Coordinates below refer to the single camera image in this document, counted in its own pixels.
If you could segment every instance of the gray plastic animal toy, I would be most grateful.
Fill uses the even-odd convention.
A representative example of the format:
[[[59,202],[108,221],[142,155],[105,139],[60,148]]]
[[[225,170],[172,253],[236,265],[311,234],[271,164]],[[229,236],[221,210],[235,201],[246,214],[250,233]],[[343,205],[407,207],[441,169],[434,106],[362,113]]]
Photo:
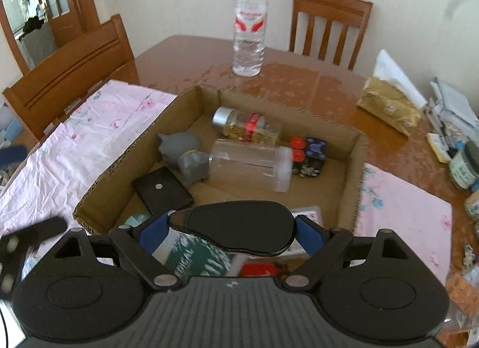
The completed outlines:
[[[178,167],[186,187],[201,179],[208,179],[209,155],[199,151],[201,140],[190,131],[171,135],[158,134],[161,144],[158,150],[164,161]]]

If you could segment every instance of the wooden dining table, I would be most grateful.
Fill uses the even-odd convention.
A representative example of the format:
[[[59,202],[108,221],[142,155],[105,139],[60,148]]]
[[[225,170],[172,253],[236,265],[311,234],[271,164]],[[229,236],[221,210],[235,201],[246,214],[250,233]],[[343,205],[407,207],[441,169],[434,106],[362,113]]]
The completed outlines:
[[[447,165],[435,158],[425,137],[431,131],[428,119],[423,118],[407,138],[356,106],[366,78],[344,67],[266,48],[260,74],[244,78],[233,74],[232,56],[230,40],[172,36],[111,77],[176,94],[207,84],[267,98],[362,130],[369,138],[368,163],[452,205],[451,267],[462,269],[465,244],[478,252],[473,221],[464,210],[464,200],[470,192],[458,190],[450,180]]]

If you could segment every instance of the pink cloth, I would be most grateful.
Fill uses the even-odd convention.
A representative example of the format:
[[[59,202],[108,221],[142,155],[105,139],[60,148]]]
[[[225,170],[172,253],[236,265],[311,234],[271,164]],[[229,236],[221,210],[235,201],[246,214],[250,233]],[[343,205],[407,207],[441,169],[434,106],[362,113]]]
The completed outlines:
[[[451,260],[452,207],[373,165],[365,165],[363,193],[354,234],[394,230],[445,284]]]
[[[0,236],[73,211],[95,180],[125,152],[176,95],[109,81],[32,153],[0,198]],[[36,260],[56,242],[42,243]]]

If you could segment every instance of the red object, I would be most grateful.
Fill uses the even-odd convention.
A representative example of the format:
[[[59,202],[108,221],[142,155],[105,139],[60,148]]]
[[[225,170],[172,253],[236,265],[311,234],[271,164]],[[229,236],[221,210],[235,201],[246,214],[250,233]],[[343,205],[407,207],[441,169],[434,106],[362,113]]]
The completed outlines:
[[[246,24],[244,22],[242,22],[241,20],[236,19],[235,24],[240,31],[242,31],[242,32],[246,31]]]
[[[253,136],[253,132],[256,129],[256,124],[258,123],[259,119],[261,118],[261,114],[253,113],[250,116],[250,119],[246,123],[244,127],[244,136],[243,141],[251,142],[251,137]]]
[[[274,264],[245,264],[241,269],[241,276],[275,276],[281,269]]]
[[[293,162],[302,162],[306,155],[302,150],[293,150]]]
[[[264,25],[264,20],[251,26],[251,32],[258,32],[258,30]]]
[[[299,137],[293,137],[291,141],[289,142],[289,145],[291,146],[291,148],[296,150],[302,150],[306,148],[306,142]]]

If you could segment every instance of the cardboard box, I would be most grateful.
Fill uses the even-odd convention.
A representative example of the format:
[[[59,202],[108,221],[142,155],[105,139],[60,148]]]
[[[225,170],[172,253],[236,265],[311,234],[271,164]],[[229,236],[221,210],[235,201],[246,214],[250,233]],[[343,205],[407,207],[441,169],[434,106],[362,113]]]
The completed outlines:
[[[189,190],[195,205],[224,200],[275,200],[289,209],[318,205],[326,228],[354,229],[367,151],[367,138],[362,132],[264,98],[206,86],[192,87],[180,94],[97,179],[76,207],[74,218],[90,233],[107,233],[130,215],[147,212],[131,182],[163,165],[157,134],[191,128],[202,139],[201,150],[209,153],[219,138],[211,124],[219,106],[257,111],[280,120],[284,145],[293,136],[327,141],[326,164],[319,177],[300,178],[293,174],[286,193],[254,185],[196,182]]]

